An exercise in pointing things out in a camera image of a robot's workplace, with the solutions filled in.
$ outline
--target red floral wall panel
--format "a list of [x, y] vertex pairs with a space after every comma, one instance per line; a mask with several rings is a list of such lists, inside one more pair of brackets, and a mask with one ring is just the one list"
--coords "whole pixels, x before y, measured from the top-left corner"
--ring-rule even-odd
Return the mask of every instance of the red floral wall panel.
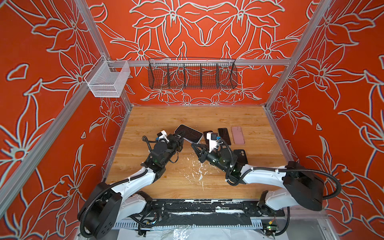
[[0, 187], [99, 58], [72, 0], [0, 4]]
[[271, 109], [294, 160], [340, 179], [324, 207], [342, 239], [384, 238], [383, 13], [334, 0]]
[[0, 220], [0, 238], [73, 239], [126, 113], [121, 99], [89, 92]]
[[[289, 58], [318, 2], [87, 0], [114, 60]], [[263, 104], [282, 70], [282, 66], [240, 67], [234, 90], [201, 92], [148, 89], [146, 68], [135, 67], [126, 91], [131, 102], [140, 105]]]

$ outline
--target scratched table surface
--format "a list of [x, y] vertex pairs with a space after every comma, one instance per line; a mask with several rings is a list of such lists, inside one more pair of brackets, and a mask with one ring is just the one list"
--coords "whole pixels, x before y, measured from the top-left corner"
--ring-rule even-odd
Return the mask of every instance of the scratched table surface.
[[[123, 180], [140, 169], [140, 164], [148, 156], [147, 144], [141, 140], [143, 135], [154, 140], [161, 130], [171, 134], [180, 124], [200, 132], [217, 132], [218, 128], [226, 127], [232, 142], [231, 149], [244, 149], [250, 165], [286, 165], [262, 107], [135, 106], [107, 183]], [[232, 126], [241, 126], [245, 144], [234, 144]], [[263, 191], [276, 189], [278, 187], [264, 184], [230, 186], [225, 181], [224, 172], [208, 162], [200, 163], [190, 143], [184, 141], [177, 163], [169, 162], [163, 176], [142, 190], [156, 199], [258, 199]]]

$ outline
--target smartphone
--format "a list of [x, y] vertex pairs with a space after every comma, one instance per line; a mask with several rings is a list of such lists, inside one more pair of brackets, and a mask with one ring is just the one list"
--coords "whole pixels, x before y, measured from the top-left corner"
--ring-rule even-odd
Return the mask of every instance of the smartphone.
[[201, 132], [190, 128], [184, 124], [180, 124], [180, 126], [178, 126], [175, 130], [175, 133], [179, 131], [184, 131], [184, 139], [191, 143], [199, 143], [201, 138], [203, 137], [203, 134]]
[[212, 131], [212, 130], [209, 130], [209, 131], [205, 131], [205, 132], [203, 132], [204, 139], [205, 139], [205, 144], [207, 144], [207, 145], [209, 145], [209, 141], [208, 141], [208, 139], [207, 139], [207, 133], [209, 133], [209, 132], [213, 132], [213, 131]]
[[243, 131], [241, 127], [232, 127], [232, 137], [235, 144], [245, 144]]
[[229, 138], [229, 132], [227, 128], [219, 128], [218, 135], [224, 139], [224, 141], [231, 146], [231, 139]]

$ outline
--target black phone case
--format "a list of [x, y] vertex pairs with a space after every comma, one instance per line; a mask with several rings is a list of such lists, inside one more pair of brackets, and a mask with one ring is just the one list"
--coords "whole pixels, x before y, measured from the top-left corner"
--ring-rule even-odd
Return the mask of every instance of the black phone case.
[[231, 146], [231, 139], [229, 138], [229, 132], [228, 132], [228, 129], [225, 127], [225, 128], [218, 128], [218, 135], [224, 139], [224, 141], [227, 142], [227, 144], [229, 146]]
[[207, 132], [213, 132], [213, 131], [209, 130], [209, 131], [203, 132], [203, 136], [204, 136], [204, 139], [205, 139], [205, 144], [209, 145], [209, 141], [207, 139]]

